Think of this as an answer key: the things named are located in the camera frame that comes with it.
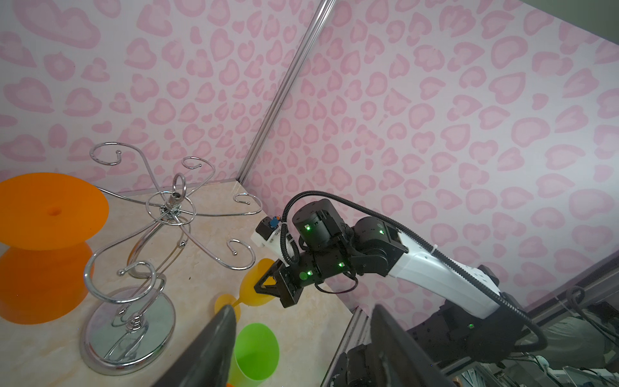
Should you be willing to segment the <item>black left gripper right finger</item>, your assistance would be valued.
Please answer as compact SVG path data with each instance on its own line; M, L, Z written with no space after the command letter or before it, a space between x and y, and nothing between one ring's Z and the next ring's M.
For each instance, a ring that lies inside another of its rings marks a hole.
M370 334L370 364L377 386L454 385L382 305L372 312Z

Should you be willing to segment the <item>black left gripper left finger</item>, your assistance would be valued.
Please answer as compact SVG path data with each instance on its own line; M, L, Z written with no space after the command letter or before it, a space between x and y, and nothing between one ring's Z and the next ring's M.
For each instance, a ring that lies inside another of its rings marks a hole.
M153 386L226 386L235 337L235 311L224 306Z

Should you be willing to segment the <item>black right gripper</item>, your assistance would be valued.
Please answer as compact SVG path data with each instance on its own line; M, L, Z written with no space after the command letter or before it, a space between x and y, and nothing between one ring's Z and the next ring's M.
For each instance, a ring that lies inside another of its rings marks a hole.
M350 293L359 285L350 263L352 230L343 221L331 201L322 199L303 206L293 216L298 241L290 234L289 223L282 219L280 249L284 263L276 271L268 270L254 285L257 294L280 298L284 307L298 303L304 288L312 285L318 291L328 278L343 274L354 282L345 290Z

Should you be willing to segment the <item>yellow plastic wine glass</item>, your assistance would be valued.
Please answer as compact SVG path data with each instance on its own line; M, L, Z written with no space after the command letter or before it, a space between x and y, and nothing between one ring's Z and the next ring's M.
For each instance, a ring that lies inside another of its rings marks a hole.
M275 298L274 296L257 293L254 286L258 283L259 279L268 272L274 263L274 260L264 258L255 264L243 278L240 284L240 295L238 298L228 293L220 295L214 303L214 313L219 313L224 306L231 306L235 312L236 322L238 322L241 317L241 304L247 306L264 306L272 301Z

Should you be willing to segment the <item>green plastic wine glass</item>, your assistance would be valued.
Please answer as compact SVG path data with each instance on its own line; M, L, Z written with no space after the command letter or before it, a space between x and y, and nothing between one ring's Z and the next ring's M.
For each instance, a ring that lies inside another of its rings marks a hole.
M236 337L228 384L260 386L276 372L280 346L273 331L262 323L244 327Z

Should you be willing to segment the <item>orange plastic wine glass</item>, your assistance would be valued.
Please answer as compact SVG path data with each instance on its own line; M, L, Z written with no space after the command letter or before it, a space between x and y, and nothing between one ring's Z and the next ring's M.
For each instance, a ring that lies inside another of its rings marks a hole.
M1 316L17 324L58 319L79 306L92 255L87 241L106 224L109 204L94 185L38 173L1 184Z

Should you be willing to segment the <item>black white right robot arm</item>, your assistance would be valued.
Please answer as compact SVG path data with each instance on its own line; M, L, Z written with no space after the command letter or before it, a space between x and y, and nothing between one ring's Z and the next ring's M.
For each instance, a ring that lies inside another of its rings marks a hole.
M485 266L461 264L441 253L401 223L368 208L348 225L335 209L340 197L311 190L299 210L288 203L281 217L264 218L252 240L277 255L255 282L256 293L284 307L298 303L303 290L343 275L357 281L367 273L420 286L442 297L430 318L404 334L394 363L405 353L419 364L437 366L464 358L498 363L516 352L547 347L542 329L499 288Z

